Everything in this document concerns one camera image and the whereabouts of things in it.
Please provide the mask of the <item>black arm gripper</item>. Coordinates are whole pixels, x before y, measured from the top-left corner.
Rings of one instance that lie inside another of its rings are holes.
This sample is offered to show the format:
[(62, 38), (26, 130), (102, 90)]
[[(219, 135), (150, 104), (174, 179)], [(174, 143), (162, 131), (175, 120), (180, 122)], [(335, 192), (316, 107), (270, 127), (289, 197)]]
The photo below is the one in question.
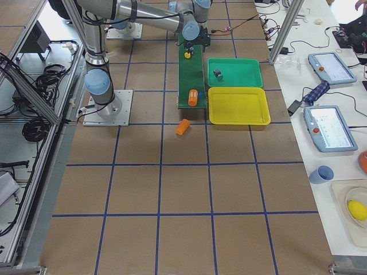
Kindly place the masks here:
[(210, 43), (211, 39), (210, 34), (208, 33), (208, 28), (201, 27), (198, 37), (194, 40), (189, 41), (185, 38), (183, 39), (183, 48), (187, 52), (192, 52), (195, 45), (201, 45), (203, 47), (202, 51), (204, 52), (205, 49), (210, 46)]

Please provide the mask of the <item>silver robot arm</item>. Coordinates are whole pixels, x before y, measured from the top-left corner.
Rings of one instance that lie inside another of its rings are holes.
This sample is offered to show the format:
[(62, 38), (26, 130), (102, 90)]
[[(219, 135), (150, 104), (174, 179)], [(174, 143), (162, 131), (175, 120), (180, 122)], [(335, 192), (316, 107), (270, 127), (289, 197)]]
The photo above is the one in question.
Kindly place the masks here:
[(90, 57), (103, 63), (106, 55), (102, 31), (109, 39), (139, 39), (142, 26), (178, 35), (178, 107), (207, 107), (202, 53), (210, 46), (206, 27), (211, 1), (172, 1), (160, 9), (139, 1), (79, 1)]

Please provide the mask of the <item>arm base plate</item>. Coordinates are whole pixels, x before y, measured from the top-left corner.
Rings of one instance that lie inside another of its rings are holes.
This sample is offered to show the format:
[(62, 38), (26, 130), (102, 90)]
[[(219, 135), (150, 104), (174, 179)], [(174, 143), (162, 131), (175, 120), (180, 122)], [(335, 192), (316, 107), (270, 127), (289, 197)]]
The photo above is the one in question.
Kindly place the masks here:
[(126, 22), (118, 26), (111, 26), (107, 31), (108, 40), (140, 40), (143, 25), (139, 23)]
[(85, 127), (117, 127), (128, 126), (130, 121), (133, 90), (114, 90), (115, 98), (106, 107), (95, 105), (92, 96), (88, 104), (92, 105), (82, 114), (83, 126)]

